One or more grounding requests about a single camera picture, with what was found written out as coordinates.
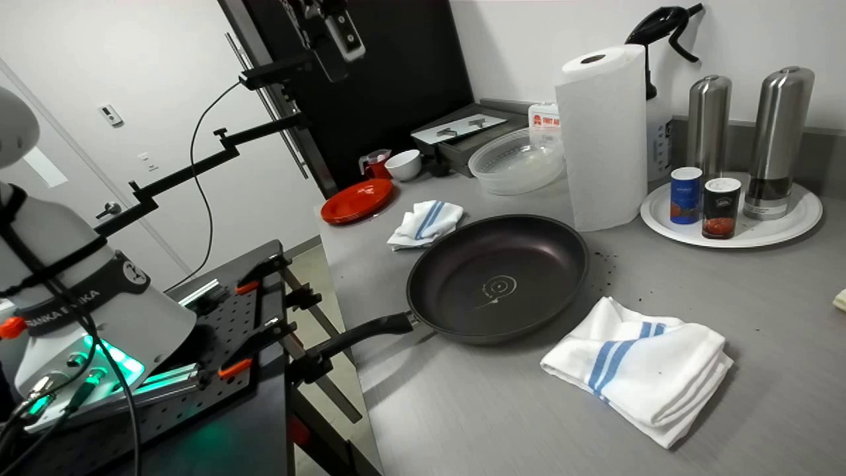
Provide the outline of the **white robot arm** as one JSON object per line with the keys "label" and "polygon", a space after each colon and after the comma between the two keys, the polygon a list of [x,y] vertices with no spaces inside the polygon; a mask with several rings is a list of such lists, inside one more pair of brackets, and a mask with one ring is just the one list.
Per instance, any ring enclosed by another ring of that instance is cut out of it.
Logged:
{"label": "white robot arm", "polygon": [[151,209],[139,197],[126,211],[89,226],[65,205],[0,182],[1,336],[25,336],[12,387],[28,433],[197,377],[193,366],[163,369],[193,334],[194,314],[108,243]]}

